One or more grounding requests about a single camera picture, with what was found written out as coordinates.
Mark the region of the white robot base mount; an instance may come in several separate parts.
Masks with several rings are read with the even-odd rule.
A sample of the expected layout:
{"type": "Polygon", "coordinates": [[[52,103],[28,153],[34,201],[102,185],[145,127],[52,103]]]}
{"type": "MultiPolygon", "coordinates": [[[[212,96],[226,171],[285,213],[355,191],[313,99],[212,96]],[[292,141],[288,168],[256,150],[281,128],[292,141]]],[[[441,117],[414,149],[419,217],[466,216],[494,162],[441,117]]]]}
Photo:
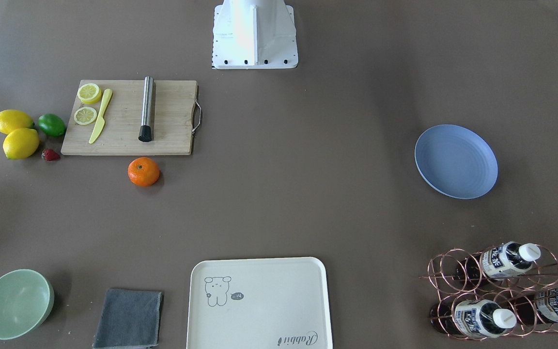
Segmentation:
{"type": "Polygon", "coordinates": [[[283,0],[225,0],[214,8],[212,68],[296,68],[294,17],[283,0]]]}

